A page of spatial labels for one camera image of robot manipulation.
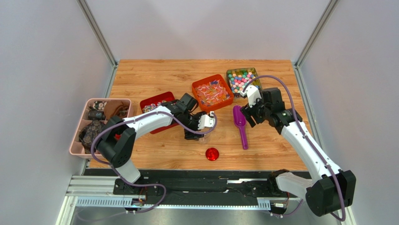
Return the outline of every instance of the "red lid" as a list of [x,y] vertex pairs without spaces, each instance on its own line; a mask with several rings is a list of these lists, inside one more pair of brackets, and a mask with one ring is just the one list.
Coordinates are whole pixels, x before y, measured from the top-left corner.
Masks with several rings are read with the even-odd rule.
[[219,151],[216,148],[209,148],[205,155],[209,161],[215,161],[219,157]]

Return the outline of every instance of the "purple scoop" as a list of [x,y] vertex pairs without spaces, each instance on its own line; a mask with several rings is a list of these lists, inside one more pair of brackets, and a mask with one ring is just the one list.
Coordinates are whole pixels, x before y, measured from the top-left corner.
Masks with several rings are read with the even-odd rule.
[[240,109],[241,107],[239,105],[233,107],[234,124],[236,127],[238,127],[238,130],[240,131],[243,149],[248,149],[247,135],[245,134],[246,120]]

